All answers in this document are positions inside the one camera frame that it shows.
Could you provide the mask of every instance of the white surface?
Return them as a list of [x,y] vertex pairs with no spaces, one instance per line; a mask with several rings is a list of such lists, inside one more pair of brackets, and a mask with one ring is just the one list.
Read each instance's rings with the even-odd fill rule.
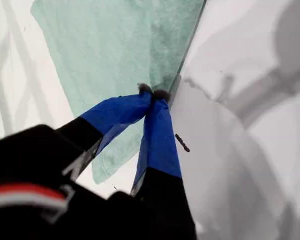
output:
[[[32,2],[0,1],[0,137],[73,118]],[[199,237],[300,240],[300,0],[209,0],[174,101]],[[78,182],[129,192],[136,162],[100,185],[89,166]]]

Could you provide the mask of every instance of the blue tape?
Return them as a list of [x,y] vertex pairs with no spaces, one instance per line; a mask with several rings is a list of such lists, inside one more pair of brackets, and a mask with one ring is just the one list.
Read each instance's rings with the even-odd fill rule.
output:
[[182,178],[168,104],[156,100],[144,119],[135,185],[147,167]]
[[100,102],[81,115],[103,135],[97,155],[129,125],[141,120],[151,106],[152,94],[112,97]]

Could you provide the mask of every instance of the red stripe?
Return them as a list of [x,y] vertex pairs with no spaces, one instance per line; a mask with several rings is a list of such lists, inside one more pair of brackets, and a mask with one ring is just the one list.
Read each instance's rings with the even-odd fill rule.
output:
[[44,195],[50,198],[56,198],[56,199],[65,199],[65,196],[63,196],[58,191],[55,191],[51,188],[40,186],[32,183],[10,183],[10,184],[4,184],[0,185],[0,194],[10,194],[10,193],[35,193]]

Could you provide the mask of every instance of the white stripe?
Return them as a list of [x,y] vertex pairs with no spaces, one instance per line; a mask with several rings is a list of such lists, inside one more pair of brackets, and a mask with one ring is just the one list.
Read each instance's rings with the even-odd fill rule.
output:
[[68,203],[62,199],[55,199],[35,193],[0,193],[0,208],[18,205],[32,205],[50,209],[66,210]]

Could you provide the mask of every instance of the green towel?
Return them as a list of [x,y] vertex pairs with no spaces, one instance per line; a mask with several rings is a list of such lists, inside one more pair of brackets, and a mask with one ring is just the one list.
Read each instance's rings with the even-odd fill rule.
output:
[[[204,0],[37,0],[43,30],[74,116],[104,99],[137,92],[137,83],[169,91]],[[140,121],[93,161],[98,184],[139,149]]]

